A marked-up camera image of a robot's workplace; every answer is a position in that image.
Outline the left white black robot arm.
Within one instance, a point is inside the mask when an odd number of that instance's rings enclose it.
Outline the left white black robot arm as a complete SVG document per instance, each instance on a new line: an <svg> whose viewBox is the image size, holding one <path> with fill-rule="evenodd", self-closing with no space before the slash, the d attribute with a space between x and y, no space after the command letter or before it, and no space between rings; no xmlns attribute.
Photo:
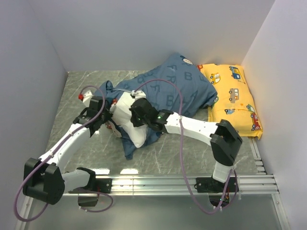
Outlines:
<svg viewBox="0 0 307 230"><path fill-rule="evenodd" d="M25 196L54 205L67 192L110 193L112 181L98 181L95 171L78 167L72 172L64 169L70 158L111 118L110 99L93 96L88 107L74 119L65 135L38 159L30 158L24 165Z"/></svg>

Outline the blue cartoon mouse pillowcase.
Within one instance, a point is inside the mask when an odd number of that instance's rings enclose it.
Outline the blue cartoon mouse pillowcase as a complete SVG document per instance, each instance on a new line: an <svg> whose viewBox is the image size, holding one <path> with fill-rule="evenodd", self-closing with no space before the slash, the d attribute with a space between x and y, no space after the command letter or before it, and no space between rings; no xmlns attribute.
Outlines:
<svg viewBox="0 0 307 230"><path fill-rule="evenodd" d="M217 91L199 71L197 66L179 53L172 54L158 67L113 86L107 80L95 91L106 99L118 100L123 92L142 90L147 100L158 111L181 112L183 116L193 117L199 109L213 105ZM121 134L125 158L131 160L136 149L128 134L112 119L112 124ZM141 147L155 143L162 132L147 128L146 141Z"/></svg>

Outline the white pillow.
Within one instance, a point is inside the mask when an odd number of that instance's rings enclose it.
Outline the white pillow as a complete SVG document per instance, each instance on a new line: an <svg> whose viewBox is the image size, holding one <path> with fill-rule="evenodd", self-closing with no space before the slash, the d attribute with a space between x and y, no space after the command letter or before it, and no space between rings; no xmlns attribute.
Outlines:
<svg viewBox="0 0 307 230"><path fill-rule="evenodd" d="M129 109L134 101L130 93L123 92L117 102L111 106L111 113L114 122L123 128L134 146L140 148L146 141L147 126L134 127L130 121L132 113Z"/></svg>

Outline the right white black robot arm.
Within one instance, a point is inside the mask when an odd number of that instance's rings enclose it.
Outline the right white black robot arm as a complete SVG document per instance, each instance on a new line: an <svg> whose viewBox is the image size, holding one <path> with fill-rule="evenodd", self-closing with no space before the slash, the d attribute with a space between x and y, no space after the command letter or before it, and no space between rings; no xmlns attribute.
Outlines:
<svg viewBox="0 0 307 230"><path fill-rule="evenodd" d="M205 122L169 110L157 111L145 98L136 100L130 111L134 127L146 125L157 132L183 135L211 146L216 161L212 188L218 192L227 188L227 178L243 142L229 121Z"/></svg>

